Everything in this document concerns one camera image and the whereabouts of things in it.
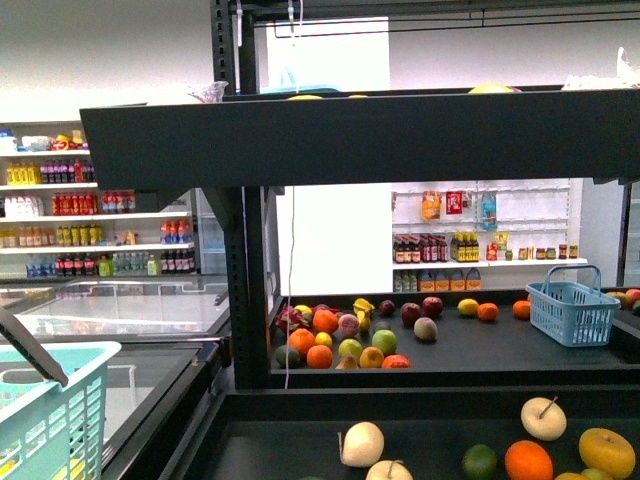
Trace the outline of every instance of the white shelf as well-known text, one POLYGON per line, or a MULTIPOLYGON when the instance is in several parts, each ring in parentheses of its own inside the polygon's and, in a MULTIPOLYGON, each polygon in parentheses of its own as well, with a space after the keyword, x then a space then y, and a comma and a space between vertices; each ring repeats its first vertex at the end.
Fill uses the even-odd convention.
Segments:
POLYGON ((147 243, 141 245, 88 246, 88 247, 39 247, 39 248, 0 248, 0 255, 31 255, 35 253, 96 253, 96 252, 135 252, 147 250, 186 250, 193 248, 193 242, 163 245, 147 243))
POLYGON ((187 218, 189 216, 191 216, 190 212, 116 213, 113 215, 0 218, 0 223, 93 222, 98 220, 138 220, 143 218, 187 218))
POLYGON ((488 262, 433 262, 433 263, 394 263, 394 270, 438 270, 451 268, 488 268, 488 267, 533 267, 554 265, 582 265, 588 263, 586 258, 567 260, 496 260, 488 262))
POLYGON ((22 158, 22 157, 78 157, 91 155, 89 150, 45 150, 43 152, 0 152, 0 157, 22 158))
POLYGON ((92 183, 38 183, 36 185, 0 185, 0 192, 25 191, 25 190, 76 190, 79 188, 98 188, 98 184, 92 183))

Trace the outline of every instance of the lemon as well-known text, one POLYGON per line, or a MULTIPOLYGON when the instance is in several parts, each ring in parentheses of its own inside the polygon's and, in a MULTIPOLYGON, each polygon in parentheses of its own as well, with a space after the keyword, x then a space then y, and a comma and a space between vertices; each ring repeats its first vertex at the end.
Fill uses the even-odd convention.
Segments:
POLYGON ((318 335, 316 335, 316 345, 326 345, 327 347, 331 348, 331 345, 333 345, 331 335, 326 332, 320 332, 318 335))
POLYGON ((473 317, 478 314, 478 302, 473 298, 465 298, 458 304, 458 311, 465 317, 473 317))

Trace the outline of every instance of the lime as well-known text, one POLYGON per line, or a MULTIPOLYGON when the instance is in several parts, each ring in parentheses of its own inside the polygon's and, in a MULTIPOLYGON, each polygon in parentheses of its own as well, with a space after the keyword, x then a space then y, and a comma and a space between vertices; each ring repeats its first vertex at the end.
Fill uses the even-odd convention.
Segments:
POLYGON ((326 345, 327 347, 331 348, 331 345, 333 345, 333 339, 328 333, 320 332, 318 335, 316 335, 316 345, 326 345))
POLYGON ((276 362, 282 368, 286 367, 287 349, 289 350, 289 368, 298 368, 300 366, 300 353, 296 348, 289 345, 281 345, 276 349, 276 362))
POLYGON ((465 298, 460 300, 458 311, 465 317, 474 317, 478 314, 478 302, 473 298, 465 298))
POLYGON ((462 457, 462 470, 470 480, 491 480, 497 467, 496 452, 483 444, 474 445, 462 457))

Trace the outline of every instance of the green apple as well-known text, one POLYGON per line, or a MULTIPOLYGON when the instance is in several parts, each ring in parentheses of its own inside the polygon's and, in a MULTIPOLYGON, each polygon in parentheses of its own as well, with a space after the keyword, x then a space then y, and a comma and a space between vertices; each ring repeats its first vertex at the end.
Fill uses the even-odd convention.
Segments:
POLYGON ((338 353, 341 357, 345 355, 353 355, 356 362, 360 361, 360 355, 362 355, 362 345, 355 338, 347 338, 340 343, 338 347, 338 353))
POLYGON ((371 345, 379 348, 384 353, 384 356, 387 357, 396 353, 398 338, 391 330, 378 330, 373 334, 371 345))

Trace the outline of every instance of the white wall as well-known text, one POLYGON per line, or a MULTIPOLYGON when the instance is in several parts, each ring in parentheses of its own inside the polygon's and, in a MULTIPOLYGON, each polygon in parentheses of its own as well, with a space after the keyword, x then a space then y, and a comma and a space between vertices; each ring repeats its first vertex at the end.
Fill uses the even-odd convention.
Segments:
POLYGON ((210 83, 210 25, 208 0, 0 2, 0 121, 75 119, 210 83))

